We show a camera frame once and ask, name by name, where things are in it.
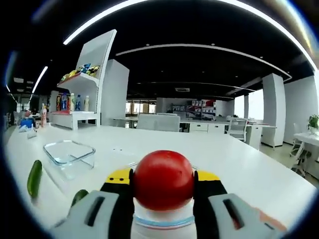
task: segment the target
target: tomato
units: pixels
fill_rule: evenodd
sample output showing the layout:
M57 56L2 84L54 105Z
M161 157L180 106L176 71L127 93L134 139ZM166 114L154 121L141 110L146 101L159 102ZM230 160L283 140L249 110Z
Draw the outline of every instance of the tomato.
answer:
M180 153L159 150L146 155L134 173L137 201L154 211L170 211L186 205L193 195L191 164Z

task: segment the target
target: cucumber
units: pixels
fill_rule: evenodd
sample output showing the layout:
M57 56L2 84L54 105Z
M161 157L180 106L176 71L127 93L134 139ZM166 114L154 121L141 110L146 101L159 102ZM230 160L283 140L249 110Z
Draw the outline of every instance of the cucumber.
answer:
M31 168L31 171L28 177L28 182L26 185L28 189L28 193L33 199L35 199L38 196L41 175L42 175L42 163L40 160L36 160L33 163L33 166Z
M80 191L78 191L75 195L74 198L72 200L72 204L71 207L74 206L74 204L76 204L77 202L79 202L82 198L84 198L86 195L88 195L89 192L86 191L85 189L81 189Z

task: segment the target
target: black ceiling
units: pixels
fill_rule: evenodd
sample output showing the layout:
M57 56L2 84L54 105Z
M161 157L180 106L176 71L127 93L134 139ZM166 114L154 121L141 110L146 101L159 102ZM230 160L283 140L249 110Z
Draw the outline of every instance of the black ceiling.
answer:
M111 50L114 58L130 69L128 98L215 98L227 96L233 88L270 73L282 75L273 67L235 53L198 47L166 47L117 53L149 45L202 44L233 49L263 57L263 60L289 72L297 80L312 74L299 49L281 32L257 16L235 6L209 0L153 0L130 6L98 21L68 45L63 40L86 20L119 3L118 0L90 2L51 0L44 10L31 14L40 5L22 3L21 20L8 30L9 48L17 52L9 83L13 93L27 89L13 77L35 82L43 67L48 70L36 94L49 94L61 77L74 69L83 44L111 29L117 35ZM289 29L278 14L263 1L246 0ZM190 88L177 93L175 87ZM260 89L261 83L251 89ZM240 91L237 95L249 91Z

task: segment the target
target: green cucumber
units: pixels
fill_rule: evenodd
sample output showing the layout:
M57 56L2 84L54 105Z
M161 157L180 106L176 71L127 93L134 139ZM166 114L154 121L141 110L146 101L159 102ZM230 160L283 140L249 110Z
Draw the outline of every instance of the green cucumber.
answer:
M74 204L76 204L77 202L79 202L82 198L84 198L84 197L85 197L86 195L88 195L88 194L89 194L89 192L86 191L85 189L81 189L80 191L78 191L78 192L75 194L75 196L74 196L74 198L73 198L73 200L72 200L71 207L73 207Z
M36 160L33 163L33 166L31 168L31 171L28 177L28 182L26 185L28 189L28 193L33 199L35 199L38 196L41 175L42 175L42 163L40 160Z

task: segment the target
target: potted plant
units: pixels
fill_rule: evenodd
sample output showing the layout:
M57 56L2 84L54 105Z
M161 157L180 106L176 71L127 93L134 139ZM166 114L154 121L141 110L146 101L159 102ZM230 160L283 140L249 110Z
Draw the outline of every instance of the potted plant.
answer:
M315 134L318 131L318 115L312 115L309 117L307 128L310 130L311 133Z

